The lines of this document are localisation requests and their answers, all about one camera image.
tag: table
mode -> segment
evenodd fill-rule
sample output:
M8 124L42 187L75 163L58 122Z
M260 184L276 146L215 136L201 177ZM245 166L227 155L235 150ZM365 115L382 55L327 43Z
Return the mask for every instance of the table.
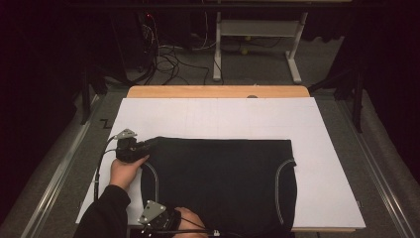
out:
M246 2L264 3L264 2L351 2L352 0L247 0ZM228 0L223 2L237 2L235 0ZM287 64L290 69L293 82L300 84L302 79L297 69L294 57L296 55L297 47L305 27L307 12L303 12L299 20L295 21L248 21L248 20L222 20L220 12L217 13L216 19L216 50L214 54L213 65L213 79L218 81L222 78L222 53L220 50L220 43L222 36L250 36L250 37L285 37L293 38L293 46L290 51L285 52Z
M290 139L298 189L292 230L366 227L316 102L303 86L135 86L123 99L111 136L126 128L139 134L138 141L155 136ZM115 147L113 141L107 150ZM112 153L104 157L99 193L114 158ZM143 212L140 179L138 175L129 191L133 226ZM92 200L93 183L76 222Z

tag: sleeve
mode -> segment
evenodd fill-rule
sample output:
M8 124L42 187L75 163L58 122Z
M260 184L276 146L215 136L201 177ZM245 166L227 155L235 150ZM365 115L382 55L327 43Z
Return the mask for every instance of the sleeve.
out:
M126 208L130 202L122 188L108 185L101 197L87 208L73 237L126 237Z

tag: gray floor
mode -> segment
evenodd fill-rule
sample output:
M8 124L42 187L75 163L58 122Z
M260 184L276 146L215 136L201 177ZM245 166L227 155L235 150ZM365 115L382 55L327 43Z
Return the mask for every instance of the gray floor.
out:
M309 86L322 80L333 62L334 56L342 41L332 41L328 44L320 40L302 42L296 55L296 62L303 80L303 85ZM270 45L273 40L261 40L255 43ZM224 53L222 68L226 85L286 85L293 84L288 71L284 50L290 47L291 41L282 40L274 48L261 48L244 45L249 50L243 56L239 53ZM225 44L225 50L237 47L234 43ZM213 52L177 50L178 57L186 63L210 68L207 84L220 84L211 79L213 67ZM170 84L202 84L206 70L182 65L180 77ZM129 71L129 77L135 77L134 71ZM157 73L151 84L163 83L169 75ZM53 197L51 210L44 212L44 219L40 219L38 237L71 237L76 225L75 218L80 202L83 200L87 188L92 180L97 160L109 136L110 130L104 128L102 119L108 119L112 125L121 99L127 94L125 87L110 87L106 96L99 96L95 101L96 110L89 120L89 127L80 126L81 110L77 111L73 121L67 126L45 159L40 163L16 202L12 212L0 228L0 237L20 237L30 222L44 192L46 191L57 167L68 155L72 145L78 145L73 157L73 163L62 187L58 188L57 197ZM364 132L354 132L349 123L349 105L351 101L335 101L331 90L319 90L312 96L316 98L327 130L333 141L340 162L344 168L350 186L356 199L361 203L361 212L367 228L353 233L297 233L296 237L415 237L420 234L420 188L405 165L402 163L395 148L390 143L386 131L377 119L374 108L364 97L362 126ZM80 105L80 98L75 101ZM77 133L86 129L82 140L77 140ZM392 207L386 202L383 193L383 183L377 182L378 175L374 173L369 163L374 158L386 179L391 195L397 199L404 218L409 222L413 231L401 230L400 216L393 215Z

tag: black cloth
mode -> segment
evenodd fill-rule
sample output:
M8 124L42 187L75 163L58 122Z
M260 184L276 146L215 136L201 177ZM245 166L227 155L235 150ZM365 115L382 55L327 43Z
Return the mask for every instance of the black cloth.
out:
M83 214L74 237L125 238L128 223L126 208L130 202L130 197L122 188L108 185Z
M209 229L287 237L297 194L294 166L289 140L160 137L142 173L142 197L187 207Z

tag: hand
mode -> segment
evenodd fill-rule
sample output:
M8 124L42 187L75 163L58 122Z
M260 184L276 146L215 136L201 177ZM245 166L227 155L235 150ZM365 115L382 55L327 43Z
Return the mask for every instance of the hand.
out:
M111 165L111 178L109 184L117 185L125 191L130 188L130 183L134 180L137 174L137 169L141 166L149 156L139 159L133 163L124 163L115 159Z
M203 222L197 214L185 207L176 207L175 210L178 210L181 213L181 223L179 224L179 230L203 230L205 229ZM208 237L205 233L182 233L176 234L174 238L206 238Z

